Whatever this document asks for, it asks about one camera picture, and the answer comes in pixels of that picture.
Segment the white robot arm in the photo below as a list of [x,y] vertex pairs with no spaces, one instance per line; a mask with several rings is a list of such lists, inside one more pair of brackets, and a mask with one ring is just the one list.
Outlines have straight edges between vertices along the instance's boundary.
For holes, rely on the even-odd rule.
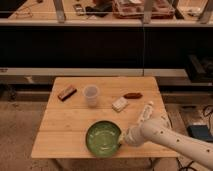
[[137,123],[122,132],[118,142],[138,147],[147,141],[165,146],[213,170],[213,144],[179,134],[163,117]]

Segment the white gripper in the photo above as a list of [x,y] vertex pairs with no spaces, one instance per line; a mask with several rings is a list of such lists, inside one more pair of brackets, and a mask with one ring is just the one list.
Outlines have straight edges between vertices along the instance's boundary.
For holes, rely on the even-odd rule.
[[119,144],[127,144],[134,147],[141,146],[144,142],[145,139],[142,136],[138,125],[133,125],[126,131],[123,131],[118,139]]

